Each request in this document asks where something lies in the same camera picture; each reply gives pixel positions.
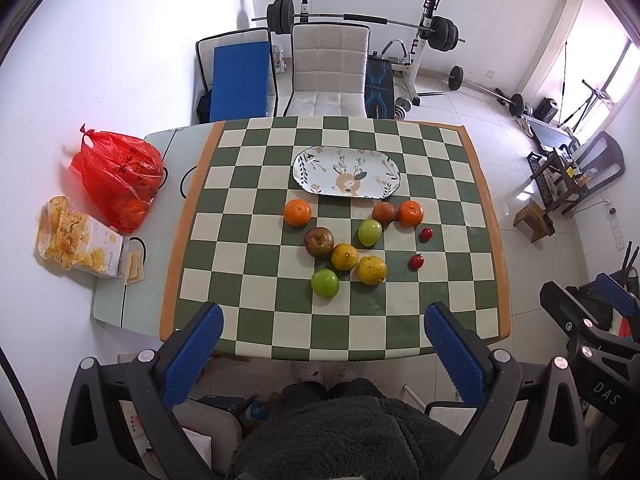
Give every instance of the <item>chair backrest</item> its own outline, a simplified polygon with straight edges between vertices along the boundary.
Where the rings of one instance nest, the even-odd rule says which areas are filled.
[[[213,57],[217,46],[234,45],[239,43],[254,43],[257,41],[269,41],[271,46],[271,34],[266,27],[246,28],[245,30],[235,30],[204,38],[196,43],[196,55],[200,65],[200,77],[205,92],[211,89],[213,79]],[[273,54],[269,56],[269,81],[267,95],[275,96],[275,109],[278,108],[278,85],[276,83],[276,73],[273,65]]]
[[[364,95],[369,34],[366,25],[295,23],[293,90]]]
[[[574,160],[582,172],[596,168],[598,172],[587,181],[587,188],[594,192],[625,173],[625,157],[620,145],[607,132],[599,132],[580,146]]]

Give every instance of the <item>plate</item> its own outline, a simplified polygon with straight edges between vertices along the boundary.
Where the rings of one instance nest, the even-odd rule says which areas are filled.
[[[309,193],[386,198],[400,186],[396,163],[375,150],[313,146],[296,155],[293,178]]]

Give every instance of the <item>checkered tablecloth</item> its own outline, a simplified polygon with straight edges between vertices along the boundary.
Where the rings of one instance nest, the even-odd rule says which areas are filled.
[[[291,175],[295,156],[316,145],[388,155],[401,172],[389,202],[419,202],[424,223],[411,229],[393,222],[374,247],[364,248],[356,232],[378,201],[313,195]],[[311,206],[303,228],[283,224],[282,210],[293,198]],[[334,298],[313,294],[311,275],[330,265],[303,247],[304,233],[315,226],[330,229],[336,244],[352,243],[360,256],[385,260],[386,280],[371,287],[354,272],[338,272]],[[433,238],[423,243],[417,233],[427,226]],[[416,252],[425,259],[418,271],[408,267]],[[422,314],[433,301],[443,301],[482,338],[499,332],[492,244],[467,153],[457,131],[426,124],[227,121],[197,198],[177,290],[174,328],[213,301],[225,316],[217,350],[244,356],[373,360],[429,353]]]

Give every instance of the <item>black pants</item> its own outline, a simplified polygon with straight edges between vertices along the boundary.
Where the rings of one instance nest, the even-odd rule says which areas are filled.
[[[271,410],[269,417],[279,416],[296,408],[302,408],[320,400],[337,397],[371,396],[386,399],[376,386],[365,378],[357,378],[348,383],[338,383],[327,391],[324,384],[315,381],[290,384],[280,394],[280,398]]]

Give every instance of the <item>white upholstered chair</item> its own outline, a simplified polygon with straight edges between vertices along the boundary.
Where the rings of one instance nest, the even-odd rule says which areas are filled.
[[[366,117],[369,33],[350,23],[294,24],[293,88],[284,115]]]
[[[196,43],[196,54],[200,65],[200,77],[205,92],[211,89],[213,79],[213,57],[217,46],[235,45],[240,43],[253,43],[258,41],[268,41],[271,47],[271,34],[266,27],[247,28],[245,30],[235,30],[204,38]],[[273,56],[269,55],[269,81],[267,86],[267,115],[276,115],[278,110],[278,85],[273,67]]]

